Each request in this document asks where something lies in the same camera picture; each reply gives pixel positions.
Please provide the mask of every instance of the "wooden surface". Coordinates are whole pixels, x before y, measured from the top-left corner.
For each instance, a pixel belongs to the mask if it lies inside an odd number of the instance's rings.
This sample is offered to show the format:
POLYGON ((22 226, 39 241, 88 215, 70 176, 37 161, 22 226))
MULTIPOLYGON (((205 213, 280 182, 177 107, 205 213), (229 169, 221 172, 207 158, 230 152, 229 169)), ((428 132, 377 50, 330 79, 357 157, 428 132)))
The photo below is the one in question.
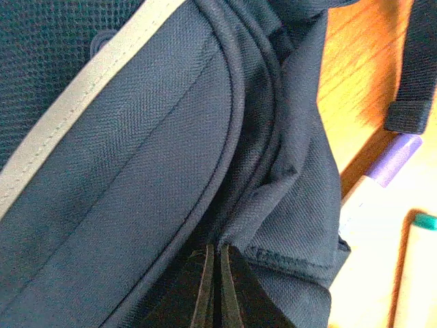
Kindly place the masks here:
MULTIPOLYGON (((399 85, 411 5, 361 0, 330 11, 318 103, 343 194, 393 138, 381 126, 399 85)), ((330 328, 393 325, 409 223, 417 212, 437 215, 436 103, 422 147, 349 240, 352 255, 330 289, 330 328)))

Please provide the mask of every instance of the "green marker cap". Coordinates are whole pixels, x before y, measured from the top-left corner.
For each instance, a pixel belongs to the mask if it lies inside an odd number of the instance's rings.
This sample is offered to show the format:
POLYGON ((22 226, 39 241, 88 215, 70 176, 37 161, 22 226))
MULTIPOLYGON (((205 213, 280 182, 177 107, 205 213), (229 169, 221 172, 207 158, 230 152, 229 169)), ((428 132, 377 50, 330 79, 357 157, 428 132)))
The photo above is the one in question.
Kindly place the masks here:
POLYGON ((437 217, 428 214, 416 214, 416 218, 412 224, 423 229, 437 231, 437 217))

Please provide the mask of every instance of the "marker with green cap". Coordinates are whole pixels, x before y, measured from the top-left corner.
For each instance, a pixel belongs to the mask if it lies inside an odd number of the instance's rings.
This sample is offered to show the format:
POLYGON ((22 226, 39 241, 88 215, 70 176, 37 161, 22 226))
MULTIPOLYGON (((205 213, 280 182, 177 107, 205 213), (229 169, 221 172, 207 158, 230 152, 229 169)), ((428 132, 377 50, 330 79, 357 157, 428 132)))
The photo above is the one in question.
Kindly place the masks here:
POLYGON ((437 217, 417 214, 410 226, 393 328, 435 327, 437 217))

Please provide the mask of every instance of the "purple marker cap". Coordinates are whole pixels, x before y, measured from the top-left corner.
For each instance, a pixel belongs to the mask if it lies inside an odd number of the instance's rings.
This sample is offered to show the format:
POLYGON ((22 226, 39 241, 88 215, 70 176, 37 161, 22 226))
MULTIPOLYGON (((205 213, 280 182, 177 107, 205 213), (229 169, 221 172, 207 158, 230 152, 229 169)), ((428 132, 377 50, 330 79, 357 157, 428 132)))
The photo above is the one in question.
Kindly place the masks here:
POLYGON ((421 144, 422 138, 418 135, 401 134, 396 136, 365 175, 375 180, 383 188, 387 187, 421 144))

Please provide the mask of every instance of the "backpack strap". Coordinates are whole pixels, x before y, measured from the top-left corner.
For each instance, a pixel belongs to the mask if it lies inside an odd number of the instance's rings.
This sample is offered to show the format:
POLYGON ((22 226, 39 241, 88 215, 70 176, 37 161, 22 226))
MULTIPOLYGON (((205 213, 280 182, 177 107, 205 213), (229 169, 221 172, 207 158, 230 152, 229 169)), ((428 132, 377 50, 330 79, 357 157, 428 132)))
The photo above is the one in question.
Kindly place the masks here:
POLYGON ((407 29, 401 84, 385 129, 422 134, 437 82, 437 1, 415 0, 407 29))

